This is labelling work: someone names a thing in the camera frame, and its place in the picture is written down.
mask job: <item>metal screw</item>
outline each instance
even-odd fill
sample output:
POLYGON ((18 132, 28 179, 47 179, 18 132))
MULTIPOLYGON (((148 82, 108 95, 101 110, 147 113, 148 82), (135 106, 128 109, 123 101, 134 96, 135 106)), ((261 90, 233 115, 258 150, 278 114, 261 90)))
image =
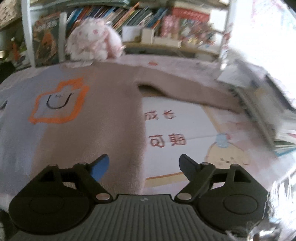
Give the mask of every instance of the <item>metal screw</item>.
POLYGON ((100 200, 100 201, 106 201, 108 199, 110 199, 110 195, 108 193, 99 193, 96 195, 96 199, 100 200))
POLYGON ((180 200, 189 200, 192 198, 192 196, 189 194, 189 193, 186 193, 186 192, 183 192, 183 193, 179 193, 177 195, 177 198, 180 199, 180 200))

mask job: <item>bookshelf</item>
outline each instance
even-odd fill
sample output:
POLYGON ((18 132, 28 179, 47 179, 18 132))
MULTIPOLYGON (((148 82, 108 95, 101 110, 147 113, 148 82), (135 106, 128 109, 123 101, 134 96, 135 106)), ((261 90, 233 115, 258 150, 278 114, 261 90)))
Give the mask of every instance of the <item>bookshelf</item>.
MULTIPOLYGON (((165 6, 167 0, 158 0, 160 5, 165 6)), ((233 12, 233 2, 235 0, 229 0, 229 3, 222 2, 222 0, 196 0, 196 1, 187 1, 190 3, 196 3, 200 6, 211 7, 214 9, 222 9, 227 10, 227 16, 225 20, 224 30, 216 30, 216 33, 221 35, 223 38, 224 31, 227 30, 227 26, 230 23, 230 12, 233 12)), ((32 36, 32 26, 34 25, 35 21, 38 20, 40 15, 47 15, 52 13, 53 9, 65 9, 67 7, 76 7, 81 5, 112 5, 116 6, 116 4, 112 3, 112 0, 108 2, 108 4, 103 3, 102 1, 98 0, 38 0, 33 3, 30 0, 21 0, 21 10, 22 10, 22 24, 24 30, 24 37, 25 43, 27 47, 27 53, 30 60, 31 66, 35 66, 34 60, 34 51, 33 51, 33 36, 32 36)), ((118 7, 127 7, 126 0, 122 0, 122 3, 118 5, 118 7)), ((141 43, 124 43, 127 48, 146 48, 146 49, 155 49, 155 50, 169 50, 169 51, 180 51, 186 52, 191 54, 207 54, 210 55, 213 59, 217 59, 222 56, 223 52, 223 41, 219 46, 218 51, 211 51, 209 49, 204 48, 190 48, 184 47, 181 48, 173 48, 163 45, 145 45, 141 43)))

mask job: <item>shirt graphic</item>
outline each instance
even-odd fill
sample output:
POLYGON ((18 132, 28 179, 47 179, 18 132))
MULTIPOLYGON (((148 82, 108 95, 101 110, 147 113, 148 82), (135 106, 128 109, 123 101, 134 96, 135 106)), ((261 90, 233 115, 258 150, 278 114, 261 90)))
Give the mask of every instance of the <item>shirt graphic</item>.
POLYGON ((40 94, 29 121, 62 124, 74 120, 80 113, 89 87, 83 78, 61 81, 54 91, 40 94))

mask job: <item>sweater sleeve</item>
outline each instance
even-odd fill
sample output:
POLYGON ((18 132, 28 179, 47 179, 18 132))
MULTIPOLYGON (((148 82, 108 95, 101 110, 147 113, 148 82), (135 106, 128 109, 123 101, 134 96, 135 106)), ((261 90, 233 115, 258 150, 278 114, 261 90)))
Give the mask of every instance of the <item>sweater sleeve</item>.
POLYGON ((167 74, 160 70, 142 67, 137 78, 138 85, 148 85, 174 99, 213 106, 219 109, 242 111, 238 100, 198 82, 167 74))

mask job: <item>dark book cover with orange figure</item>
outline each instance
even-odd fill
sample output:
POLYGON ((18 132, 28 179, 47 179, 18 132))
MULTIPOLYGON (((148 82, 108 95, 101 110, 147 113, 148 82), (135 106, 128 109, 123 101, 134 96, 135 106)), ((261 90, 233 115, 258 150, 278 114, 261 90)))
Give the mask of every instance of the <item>dark book cover with orange figure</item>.
POLYGON ((40 18, 33 26, 33 49, 36 67, 59 62, 59 15, 58 12, 40 18))

